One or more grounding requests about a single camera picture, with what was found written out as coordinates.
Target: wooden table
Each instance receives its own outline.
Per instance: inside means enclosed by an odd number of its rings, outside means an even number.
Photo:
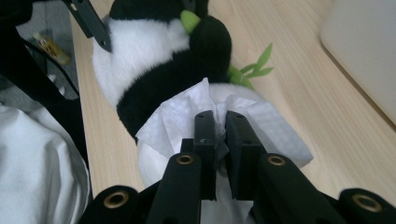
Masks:
[[[102,17],[111,0],[92,1]],[[233,64],[255,63],[273,43],[269,66],[253,80],[314,155],[304,174],[338,198],[345,188],[371,190],[396,205],[396,128],[321,45],[319,31],[333,0],[211,0],[209,13],[233,39]],[[113,185],[143,189],[134,140],[99,91],[92,41],[73,21],[93,195]]]

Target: green leaf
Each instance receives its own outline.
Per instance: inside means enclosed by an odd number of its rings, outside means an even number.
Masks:
[[[192,31],[201,21],[201,19],[197,15],[195,15],[193,12],[190,12],[188,10],[183,10],[180,13],[180,20],[181,20],[181,24],[183,25],[184,29],[189,35],[192,34]]]
[[[253,89],[253,86],[251,85],[250,81],[243,76],[241,71],[230,65],[230,68],[228,69],[228,75],[230,77],[230,82],[239,85],[239,86],[244,86],[247,87],[251,90]]]
[[[263,68],[259,72],[256,72],[256,73],[253,72],[253,73],[245,75],[245,78],[263,77],[265,75],[268,75],[270,72],[272,72],[272,70],[274,70],[274,67]]]
[[[260,56],[259,60],[256,63],[256,66],[254,67],[253,73],[260,71],[260,69],[268,62],[271,56],[271,52],[272,52],[272,43],[268,45],[268,47]]]
[[[255,63],[251,63],[247,66],[245,66],[244,68],[241,69],[241,73],[245,74],[246,72],[250,71],[251,69],[253,69],[256,66]]]
[[[242,85],[254,91],[253,85],[251,85],[247,78],[242,79]]]

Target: brass insert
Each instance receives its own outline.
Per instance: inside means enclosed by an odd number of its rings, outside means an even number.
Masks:
[[[278,157],[278,156],[270,156],[270,157],[268,157],[268,161],[271,164],[278,165],[278,166],[286,164],[285,160],[283,160],[283,158]]]
[[[116,191],[112,194],[107,195],[103,204],[106,208],[118,208],[126,204],[129,200],[129,195],[124,190]]]
[[[381,204],[367,195],[355,194],[352,196],[352,200],[359,207],[364,208],[367,211],[374,213],[382,211]]]
[[[194,158],[192,156],[183,155],[183,156],[177,157],[177,162],[182,165],[188,165],[188,164],[192,163],[193,161],[194,161]]]

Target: black cable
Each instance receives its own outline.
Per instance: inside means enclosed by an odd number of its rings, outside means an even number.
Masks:
[[[76,86],[73,84],[72,80],[70,79],[69,75],[67,75],[66,71],[53,59],[51,58],[44,50],[40,49],[39,47],[36,47],[35,45],[31,44],[29,41],[23,39],[21,37],[21,41],[25,46],[27,46],[29,49],[32,49],[36,51],[37,53],[43,55],[46,57],[50,62],[52,62],[64,75],[64,78],[66,78],[67,82],[69,83],[70,87],[73,89],[73,91],[76,93],[76,95],[79,97],[79,92],[76,88]]]

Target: panda plush toy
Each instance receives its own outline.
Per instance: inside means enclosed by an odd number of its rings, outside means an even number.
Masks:
[[[304,142],[271,104],[230,82],[230,34],[208,16],[208,0],[194,2],[199,20],[186,27],[182,0],[115,0],[106,19],[111,52],[93,42],[98,84],[137,143],[144,184],[162,178],[181,140],[193,137],[195,115],[206,110],[214,112],[219,145],[225,114],[232,110],[248,118],[267,151],[307,164],[312,156]],[[232,200],[228,179],[219,172],[217,201],[203,201],[201,221],[254,223],[251,206]]]

